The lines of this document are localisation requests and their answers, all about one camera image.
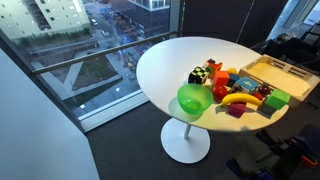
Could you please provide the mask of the green block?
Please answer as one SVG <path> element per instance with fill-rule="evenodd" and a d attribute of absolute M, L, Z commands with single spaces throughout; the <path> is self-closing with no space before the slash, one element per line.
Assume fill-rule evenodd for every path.
<path fill-rule="evenodd" d="M 290 98 L 291 96 L 288 93 L 275 89 L 267 97 L 265 103 L 277 110 L 280 110 L 289 102 Z"/>

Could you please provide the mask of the red round block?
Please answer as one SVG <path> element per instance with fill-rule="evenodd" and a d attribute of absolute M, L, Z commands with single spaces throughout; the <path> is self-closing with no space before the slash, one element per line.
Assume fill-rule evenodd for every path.
<path fill-rule="evenodd" d="M 225 86 L 215 85 L 212 90 L 212 94 L 216 102 L 221 102 L 223 98 L 228 94 L 228 90 Z"/>

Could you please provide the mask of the orange cube block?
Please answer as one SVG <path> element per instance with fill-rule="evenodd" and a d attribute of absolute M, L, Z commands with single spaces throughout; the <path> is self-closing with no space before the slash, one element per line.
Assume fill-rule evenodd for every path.
<path fill-rule="evenodd" d="M 216 71 L 213 76 L 213 82 L 215 85 L 225 86 L 230 79 L 227 71 Z"/>

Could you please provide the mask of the dark blue block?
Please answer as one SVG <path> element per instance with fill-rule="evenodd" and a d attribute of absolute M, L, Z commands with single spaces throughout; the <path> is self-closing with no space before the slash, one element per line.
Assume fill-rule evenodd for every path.
<path fill-rule="evenodd" d="M 227 82 L 228 87 L 232 87 L 234 83 L 240 79 L 240 76 L 238 74 L 230 74 L 229 75 L 229 80 Z"/>

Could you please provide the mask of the yellow small block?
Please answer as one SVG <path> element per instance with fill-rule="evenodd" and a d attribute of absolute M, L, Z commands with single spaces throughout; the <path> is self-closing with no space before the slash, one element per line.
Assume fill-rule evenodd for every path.
<path fill-rule="evenodd" d="M 228 69 L 227 69 L 227 72 L 228 72 L 229 74 L 237 74 L 237 69 L 236 69 L 236 68 L 228 68 Z"/>

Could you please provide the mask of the blue and white block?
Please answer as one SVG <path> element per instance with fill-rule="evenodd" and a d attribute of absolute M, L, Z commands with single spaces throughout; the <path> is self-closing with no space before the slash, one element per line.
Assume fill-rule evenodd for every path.
<path fill-rule="evenodd" d="M 241 77 L 234 83 L 232 91 L 252 94 L 258 86 L 259 83 L 254 81 L 253 79 L 250 79 L 248 77 Z"/>

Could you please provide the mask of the wooden tray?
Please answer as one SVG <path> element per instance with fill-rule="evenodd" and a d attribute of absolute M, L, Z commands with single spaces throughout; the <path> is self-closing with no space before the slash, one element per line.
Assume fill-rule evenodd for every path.
<path fill-rule="evenodd" d="M 317 75 L 268 55 L 242 67 L 239 74 L 282 90 L 298 102 L 304 101 L 319 83 Z"/>

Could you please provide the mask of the green plastic bowl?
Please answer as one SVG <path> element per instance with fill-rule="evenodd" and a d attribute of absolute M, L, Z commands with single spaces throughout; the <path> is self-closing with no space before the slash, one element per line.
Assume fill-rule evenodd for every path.
<path fill-rule="evenodd" d="M 206 111 L 213 103 L 212 93 L 199 84 L 185 84 L 177 91 L 180 107 L 188 114 L 198 115 Z"/>

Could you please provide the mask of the black and green checkered cube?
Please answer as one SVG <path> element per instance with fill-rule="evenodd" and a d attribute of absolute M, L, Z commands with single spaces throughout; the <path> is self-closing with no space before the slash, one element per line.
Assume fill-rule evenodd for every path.
<path fill-rule="evenodd" d="M 189 74 L 188 83 L 203 84 L 208 78 L 208 72 L 201 68 L 195 67 Z"/>

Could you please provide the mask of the orange red toy figure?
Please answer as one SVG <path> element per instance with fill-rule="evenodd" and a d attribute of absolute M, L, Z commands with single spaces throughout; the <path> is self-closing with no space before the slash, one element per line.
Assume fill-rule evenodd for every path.
<path fill-rule="evenodd" d="M 213 59 L 207 60 L 206 63 L 206 70 L 209 72 L 209 78 L 212 78 L 214 76 L 214 73 L 222 68 L 222 63 L 216 63 Z"/>

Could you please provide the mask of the metal window railing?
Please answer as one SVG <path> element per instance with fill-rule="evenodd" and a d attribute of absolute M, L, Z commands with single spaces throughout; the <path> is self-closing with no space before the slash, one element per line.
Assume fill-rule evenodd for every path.
<path fill-rule="evenodd" d="M 85 55 L 85 56 L 82 56 L 82 57 L 79 57 L 79 58 L 74 58 L 74 59 L 71 59 L 71 60 L 68 60 L 68 61 L 64 61 L 64 62 L 57 63 L 57 64 L 54 64 L 54 65 L 50 65 L 50 66 L 47 66 L 47 67 L 36 69 L 36 70 L 32 71 L 32 73 L 33 73 L 33 75 L 39 75 L 39 74 L 42 74 L 42 73 L 50 72 L 52 70 L 56 70 L 56 69 L 59 69 L 59 68 L 62 68 L 62 67 L 73 65 L 73 64 L 76 64 L 76 63 L 79 63 L 79 62 L 87 61 L 87 60 L 90 60 L 90 59 L 95 58 L 95 57 L 99 57 L 99 56 L 103 56 L 103 55 L 106 55 L 106 54 L 110 54 L 110 53 L 113 53 L 113 52 L 116 52 L 116 51 L 119 51 L 119 50 L 123 50 L 123 49 L 126 49 L 126 48 L 130 48 L 130 47 L 133 47 L 133 46 L 144 44 L 144 43 L 147 43 L 147 42 L 151 42 L 153 40 L 157 40 L 157 39 L 164 38 L 164 37 L 171 36 L 171 35 L 177 35 L 177 31 L 170 31 L 170 32 L 162 33 L 160 35 L 149 37 L 149 38 L 146 38 L 146 39 L 143 39 L 143 40 L 134 41 L 134 42 L 131 42 L 131 43 L 127 43 L 127 44 L 118 46 L 118 47 L 110 48 L 110 49 L 107 49 L 107 50 L 102 50 L 102 51 L 99 51 L 99 52 L 96 52 L 96 53 L 92 53 L 92 54 L 89 54 L 89 55 Z"/>

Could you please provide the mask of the yellow banana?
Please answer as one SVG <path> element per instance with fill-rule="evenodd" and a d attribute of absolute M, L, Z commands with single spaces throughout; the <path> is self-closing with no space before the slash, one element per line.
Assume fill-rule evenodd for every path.
<path fill-rule="evenodd" d="M 256 106 L 262 105 L 262 102 L 258 98 L 245 93 L 228 94 L 222 99 L 221 105 L 226 106 L 228 104 L 236 103 L 236 102 L 250 103 Z"/>

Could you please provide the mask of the dark red apple toy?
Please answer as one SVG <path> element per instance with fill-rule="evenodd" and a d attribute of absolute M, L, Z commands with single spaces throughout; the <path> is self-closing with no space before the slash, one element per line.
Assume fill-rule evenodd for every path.
<path fill-rule="evenodd" d="M 266 96 L 270 93 L 270 88 L 267 85 L 260 85 L 258 87 L 258 92 L 263 95 Z"/>

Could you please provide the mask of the black orange equipment on floor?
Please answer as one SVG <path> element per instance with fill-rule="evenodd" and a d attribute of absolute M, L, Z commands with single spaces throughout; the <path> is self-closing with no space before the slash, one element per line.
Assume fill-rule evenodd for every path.
<path fill-rule="evenodd" d="M 277 156 L 271 167 L 258 171 L 245 171 L 233 158 L 227 161 L 227 167 L 239 180 L 319 180 L 320 165 L 320 129 L 312 124 L 284 140 L 274 140 L 266 129 L 256 133 L 256 137 L 267 145 L 269 153 L 259 157 L 261 163 Z"/>

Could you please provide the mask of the black chair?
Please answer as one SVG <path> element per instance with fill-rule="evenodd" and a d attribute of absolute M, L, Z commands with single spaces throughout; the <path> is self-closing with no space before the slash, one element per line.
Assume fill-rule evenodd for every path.
<path fill-rule="evenodd" d="M 319 75 L 319 36 L 319 24 L 316 23 L 301 37 L 290 37 L 288 33 L 281 33 L 275 39 L 268 40 L 265 47 L 257 51 L 279 60 L 288 60 L 295 66 Z"/>

